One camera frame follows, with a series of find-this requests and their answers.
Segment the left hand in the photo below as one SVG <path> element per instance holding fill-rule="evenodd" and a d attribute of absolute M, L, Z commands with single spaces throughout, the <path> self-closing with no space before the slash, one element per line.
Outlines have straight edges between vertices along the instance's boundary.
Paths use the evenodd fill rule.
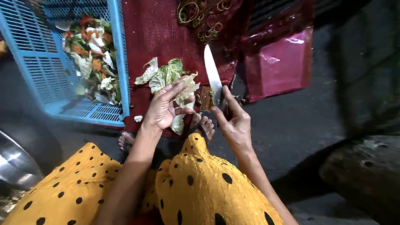
<path fill-rule="evenodd" d="M 168 84 L 154 95 L 143 120 L 144 126 L 154 127 L 162 131 L 171 125 L 176 115 L 194 113 L 194 110 L 191 108 L 175 109 L 173 102 L 175 96 L 185 89 L 184 84 L 179 83 L 179 81 L 186 77 L 188 76 L 180 77 L 179 80 Z M 185 101 L 185 104 L 193 102 L 194 100 L 194 96 L 190 96 Z"/>

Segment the foot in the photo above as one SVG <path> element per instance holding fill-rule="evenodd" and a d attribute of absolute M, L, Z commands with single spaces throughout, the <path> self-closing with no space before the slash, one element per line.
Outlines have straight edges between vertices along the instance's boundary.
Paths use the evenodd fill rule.
<path fill-rule="evenodd" d="M 132 144 L 132 145 L 133 145 L 133 142 L 135 142 L 135 139 L 131 135 L 129 135 L 127 132 L 123 132 L 121 134 L 120 138 L 118 139 L 118 145 L 120 146 L 120 149 L 122 151 L 124 151 L 124 142 L 125 142 L 125 140 L 128 143 Z M 130 152 L 130 148 L 131 148 L 131 146 L 127 146 L 126 147 L 126 151 L 128 153 Z"/>
<path fill-rule="evenodd" d="M 207 138 L 208 138 L 208 143 L 210 143 L 212 138 L 214 137 L 214 133 L 215 133 L 215 130 L 213 129 L 214 124 L 212 124 L 212 120 L 210 120 L 208 117 L 202 117 L 198 113 L 194 113 L 192 122 L 190 124 L 190 128 L 196 126 L 199 123 L 201 124 L 204 131 L 206 132 Z M 194 132 L 201 134 L 201 132 L 198 129 L 196 129 Z"/>

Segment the chopped vegetable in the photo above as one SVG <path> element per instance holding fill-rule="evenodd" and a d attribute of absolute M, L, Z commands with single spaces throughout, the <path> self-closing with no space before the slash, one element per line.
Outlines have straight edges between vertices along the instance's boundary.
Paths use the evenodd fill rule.
<path fill-rule="evenodd" d="M 145 84 L 147 83 L 158 71 L 158 61 L 157 57 L 152 58 L 148 63 L 143 65 L 143 68 L 146 65 L 150 65 L 142 76 L 137 77 L 135 80 L 135 84 Z"/>
<path fill-rule="evenodd" d="M 145 65 L 150 65 L 144 72 L 141 77 L 136 78 L 135 84 L 145 84 L 149 81 L 149 87 L 151 92 L 154 94 L 155 92 L 161 90 L 168 84 L 178 80 L 182 75 L 188 74 L 189 72 L 183 71 L 183 62 L 180 58 L 171 59 L 167 65 L 162 65 L 160 68 L 157 68 L 158 62 L 157 57 L 154 57 L 151 61 L 146 63 Z M 180 108 L 193 108 L 194 102 L 189 104 L 185 104 L 184 100 L 188 99 L 189 96 L 194 96 L 194 91 L 200 87 L 200 83 L 196 84 L 193 81 L 193 78 L 197 76 L 196 74 L 192 74 L 187 78 L 180 80 L 179 82 L 183 82 L 186 84 L 186 88 L 180 92 L 174 99 L 174 101 L 178 104 Z M 183 133 L 183 117 L 185 114 L 178 115 L 174 117 L 171 124 L 171 129 L 181 135 Z"/>
<path fill-rule="evenodd" d="M 135 122 L 138 123 L 138 122 L 142 121 L 143 116 L 135 116 L 133 119 L 135 120 Z"/>
<path fill-rule="evenodd" d="M 79 23 L 57 22 L 56 26 L 65 31 L 62 45 L 74 59 L 82 82 L 75 93 L 104 104 L 121 104 L 111 24 L 83 14 Z"/>

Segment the kitchen knife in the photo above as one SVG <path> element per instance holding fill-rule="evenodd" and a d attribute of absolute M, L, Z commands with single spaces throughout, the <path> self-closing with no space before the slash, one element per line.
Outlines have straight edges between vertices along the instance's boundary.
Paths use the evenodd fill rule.
<path fill-rule="evenodd" d="M 204 49 L 204 63 L 206 65 L 207 77 L 210 82 L 211 91 L 214 94 L 214 103 L 218 108 L 221 108 L 222 83 L 208 44 Z"/>

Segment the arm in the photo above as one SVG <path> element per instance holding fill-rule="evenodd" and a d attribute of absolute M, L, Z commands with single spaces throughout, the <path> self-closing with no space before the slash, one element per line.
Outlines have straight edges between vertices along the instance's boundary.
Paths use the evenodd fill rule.
<path fill-rule="evenodd" d="M 232 119 L 227 121 L 222 111 L 215 106 L 211 108 L 211 112 L 215 116 L 229 146 L 237 156 L 240 169 L 267 197 L 285 225 L 298 225 L 272 188 L 254 152 L 251 141 L 249 114 L 240 107 L 227 86 L 223 87 L 222 92 L 228 102 L 229 109 L 232 111 Z"/>
<path fill-rule="evenodd" d="M 128 158 L 97 214 L 97 225 L 124 225 L 133 218 L 162 130 L 171 125 L 176 115 L 194 112 L 189 108 L 174 108 L 172 99 L 184 88 L 176 81 L 154 95 Z"/>

